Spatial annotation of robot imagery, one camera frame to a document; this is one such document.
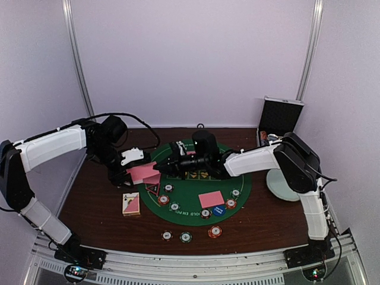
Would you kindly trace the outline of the green chip seat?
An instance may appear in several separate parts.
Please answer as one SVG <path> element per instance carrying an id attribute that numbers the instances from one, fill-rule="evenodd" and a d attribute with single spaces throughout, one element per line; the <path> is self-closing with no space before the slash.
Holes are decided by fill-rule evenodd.
<path id="1" fill-rule="evenodd" d="M 233 198 L 237 198 L 237 197 L 239 197 L 239 196 L 240 196 L 240 190 L 238 190 L 238 189 L 233 189 L 233 190 L 231 191 L 231 196 L 232 196 Z"/>

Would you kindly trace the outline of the card deck box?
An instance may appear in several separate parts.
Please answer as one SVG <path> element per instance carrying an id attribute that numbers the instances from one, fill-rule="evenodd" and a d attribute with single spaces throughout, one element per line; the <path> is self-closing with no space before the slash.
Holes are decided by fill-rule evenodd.
<path id="1" fill-rule="evenodd" d="M 125 193 L 122 197 L 122 215 L 139 216 L 140 213 L 140 194 L 138 192 Z"/>

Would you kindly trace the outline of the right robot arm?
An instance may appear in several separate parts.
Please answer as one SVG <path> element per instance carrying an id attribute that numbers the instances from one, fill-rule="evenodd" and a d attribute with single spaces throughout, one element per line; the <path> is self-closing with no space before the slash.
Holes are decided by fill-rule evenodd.
<path id="1" fill-rule="evenodd" d="M 186 172 L 206 170 L 210 176 L 220 180 L 278 169 L 287 186 L 299 196 L 303 207 L 310 244 L 305 248 L 305 258 L 317 262 L 327 253 L 330 228 L 323 180 L 332 182 L 332 179 L 321 173 L 319 156 L 300 137 L 288 132 L 267 146 L 222 153 L 216 137 L 200 129 L 192 134 L 192 142 L 193 154 L 186 152 L 182 142 L 171 142 L 171 154 L 156 163 L 154 169 L 181 179 L 185 178 Z"/>

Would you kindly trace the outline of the black red all-in triangle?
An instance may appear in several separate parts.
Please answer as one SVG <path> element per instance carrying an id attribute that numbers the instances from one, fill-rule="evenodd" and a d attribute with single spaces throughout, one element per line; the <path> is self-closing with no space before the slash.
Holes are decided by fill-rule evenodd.
<path id="1" fill-rule="evenodd" d="M 145 190 L 148 193 L 151 193 L 151 194 L 155 195 L 156 197 L 158 197 L 160 195 L 160 184 L 159 183 L 156 183 L 156 184 L 147 183 L 145 185 Z"/>

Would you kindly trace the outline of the green poker chip stack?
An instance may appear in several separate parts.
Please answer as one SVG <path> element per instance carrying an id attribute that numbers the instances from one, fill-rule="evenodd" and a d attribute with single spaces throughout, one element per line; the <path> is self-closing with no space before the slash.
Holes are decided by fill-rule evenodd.
<path id="1" fill-rule="evenodd" d="M 182 232 L 179 235 L 179 239 L 182 243 L 189 243 L 192 241 L 192 234 L 189 232 Z"/>

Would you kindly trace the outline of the red-backed card deck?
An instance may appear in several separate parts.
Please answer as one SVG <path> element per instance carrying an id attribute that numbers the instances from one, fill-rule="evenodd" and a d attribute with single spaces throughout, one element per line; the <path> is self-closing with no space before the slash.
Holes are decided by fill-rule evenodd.
<path id="1" fill-rule="evenodd" d="M 145 178 L 158 175 L 160 172 L 154 169 L 156 162 L 135 166 L 127 170 L 127 173 L 131 175 L 132 182 L 134 184 L 142 183 Z"/>

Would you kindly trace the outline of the single red-backed card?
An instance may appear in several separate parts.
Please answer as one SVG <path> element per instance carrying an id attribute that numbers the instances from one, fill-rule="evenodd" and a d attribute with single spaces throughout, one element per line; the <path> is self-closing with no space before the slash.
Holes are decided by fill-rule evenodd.
<path id="1" fill-rule="evenodd" d="M 150 177 L 143 179 L 143 183 L 155 185 L 155 184 L 160 183 L 160 179 L 161 179 L 161 174 L 159 173 L 157 175 L 150 176 Z"/>

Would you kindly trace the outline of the red chip pile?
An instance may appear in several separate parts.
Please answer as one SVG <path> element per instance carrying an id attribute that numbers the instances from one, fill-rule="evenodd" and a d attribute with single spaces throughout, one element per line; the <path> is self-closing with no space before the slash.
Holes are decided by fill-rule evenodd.
<path id="1" fill-rule="evenodd" d="M 157 202 L 159 205 L 167 205 L 170 202 L 170 197 L 167 195 L 160 195 Z"/>

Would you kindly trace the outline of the blue small blind button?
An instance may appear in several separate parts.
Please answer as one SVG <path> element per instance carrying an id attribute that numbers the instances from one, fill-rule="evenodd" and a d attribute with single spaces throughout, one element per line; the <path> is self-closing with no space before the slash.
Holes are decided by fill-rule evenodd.
<path id="1" fill-rule="evenodd" d="M 217 205 L 212 208 L 212 213 L 216 217 L 222 217 L 226 213 L 226 208 L 224 205 Z"/>

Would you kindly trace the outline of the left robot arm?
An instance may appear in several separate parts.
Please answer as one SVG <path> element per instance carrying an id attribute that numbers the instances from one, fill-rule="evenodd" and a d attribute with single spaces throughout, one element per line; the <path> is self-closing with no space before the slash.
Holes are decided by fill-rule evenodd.
<path id="1" fill-rule="evenodd" d="M 132 186 L 128 169 L 150 161 L 144 148 L 120 150 L 116 143 L 128 132 L 123 113 L 105 113 L 105 120 L 81 118 L 33 137 L 1 142 L 1 193 L 10 212 L 17 213 L 46 235 L 73 264 L 86 255 L 80 239 L 52 210 L 63 198 L 69 174 L 85 155 L 106 167 L 108 180 L 117 187 Z"/>

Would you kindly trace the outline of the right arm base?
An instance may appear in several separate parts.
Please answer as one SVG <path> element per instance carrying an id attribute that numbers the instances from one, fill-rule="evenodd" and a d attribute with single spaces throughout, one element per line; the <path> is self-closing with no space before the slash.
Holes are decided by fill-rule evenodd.
<path id="1" fill-rule="evenodd" d="M 311 247 L 311 245 L 308 245 L 285 250 L 284 257 L 288 268 L 296 268 L 334 258 L 335 252 L 332 248 L 321 249 L 319 247 Z"/>

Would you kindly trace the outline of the orange-red poker chip stack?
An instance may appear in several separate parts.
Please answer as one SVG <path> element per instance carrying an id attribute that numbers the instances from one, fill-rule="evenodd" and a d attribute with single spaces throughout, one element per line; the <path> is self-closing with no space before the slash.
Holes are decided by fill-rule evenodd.
<path id="1" fill-rule="evenodd" d="M 211 226 L 208 230 L 208 236 L 212 239 L 218 238 L 222 235 L 222 229 L 220 226 Z"/>

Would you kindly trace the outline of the red five poker chip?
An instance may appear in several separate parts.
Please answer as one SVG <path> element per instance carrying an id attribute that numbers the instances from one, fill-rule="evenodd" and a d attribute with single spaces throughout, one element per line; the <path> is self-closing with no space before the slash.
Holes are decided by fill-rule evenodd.
<path id="1" fill-rule="evenodd" d="M 235 199 L 227 199 L 226 200 L 226 208 L 227 209 L 234 209 L 237 206 L 237 201 Z"/>

